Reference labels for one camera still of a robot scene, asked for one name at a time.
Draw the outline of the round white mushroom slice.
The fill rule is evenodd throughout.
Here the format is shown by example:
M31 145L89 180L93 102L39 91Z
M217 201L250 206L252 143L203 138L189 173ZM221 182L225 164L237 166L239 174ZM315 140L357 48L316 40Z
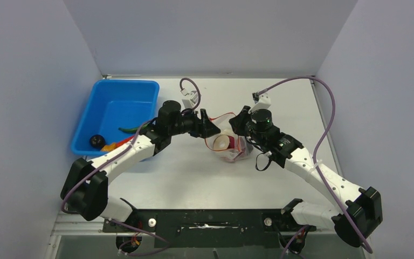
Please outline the round white mushroom slice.
M219 135L213 141L213 149L216 151L223 151L229 149L230 138L228 135Z

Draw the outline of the clear zip top bag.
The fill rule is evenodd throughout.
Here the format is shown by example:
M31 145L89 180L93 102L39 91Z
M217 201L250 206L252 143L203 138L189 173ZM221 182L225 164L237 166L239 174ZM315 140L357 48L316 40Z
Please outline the clear zip top bag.
M227 112L210 118L210 121L220 129L220 133L205 139L206 147L225 162L248 159L254 149L245 137L233 132L229 120L235 116L235 113Z

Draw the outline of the purple sweet potato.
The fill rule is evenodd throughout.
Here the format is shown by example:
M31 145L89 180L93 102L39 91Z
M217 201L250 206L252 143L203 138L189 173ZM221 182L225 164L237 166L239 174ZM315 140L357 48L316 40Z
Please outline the purple sweet potato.
M235 149L236 148L236 139L233 136L228 136L228 139L229 139L228 148L229 149Z

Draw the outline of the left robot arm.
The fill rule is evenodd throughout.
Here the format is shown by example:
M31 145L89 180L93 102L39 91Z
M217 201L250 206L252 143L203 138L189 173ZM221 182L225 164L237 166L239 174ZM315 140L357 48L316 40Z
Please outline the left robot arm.
M207 139L221 132L205 109L182 110L174 100L165 101L157 116L138 128L131 140L102 156L75 160L61 190L61 210L91 221L97 217L125 222L135 209L122 198L109 197L109 185L138 162L155 156L176 135L188 133Z

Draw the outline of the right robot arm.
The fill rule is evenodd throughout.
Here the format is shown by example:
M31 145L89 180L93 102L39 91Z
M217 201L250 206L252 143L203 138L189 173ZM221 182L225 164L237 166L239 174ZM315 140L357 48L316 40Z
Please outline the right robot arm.
M281 216L286 229L301 225L330 229L352 247L367 247L366 239L383 221L379 191L335 173L299 140L276 127L269 110L244 106L229 123L236 135L249 138L270 161L305 180L331 203L323 206L294 199Z

